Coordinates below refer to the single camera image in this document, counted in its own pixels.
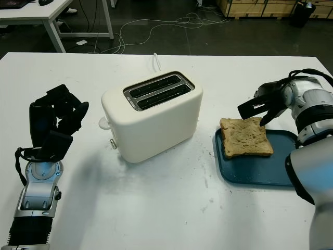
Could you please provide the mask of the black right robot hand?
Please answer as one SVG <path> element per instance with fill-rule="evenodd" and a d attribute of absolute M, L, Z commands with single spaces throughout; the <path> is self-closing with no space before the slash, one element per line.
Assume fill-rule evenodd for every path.
<path fill-rule="evenodd" d="M 279 117 L 287 106 L 284 101 L 281 84 L 269 82 L 262 84 L 254 94 L 254 108 L 258 114 L 267 111 L 260 121 L 260 126 L 265 126 L 274 118 Z"/>

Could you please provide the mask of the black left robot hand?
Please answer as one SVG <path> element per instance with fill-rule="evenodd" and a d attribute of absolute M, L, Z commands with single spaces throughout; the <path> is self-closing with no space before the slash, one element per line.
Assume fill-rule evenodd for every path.
<path fill-rule="evenodd" d="M 81 128 L 89 108 L 61 84 L 30 104 L 31 155 L 37 160 L 58 161 L 64 158 L 72 135 Z"/>

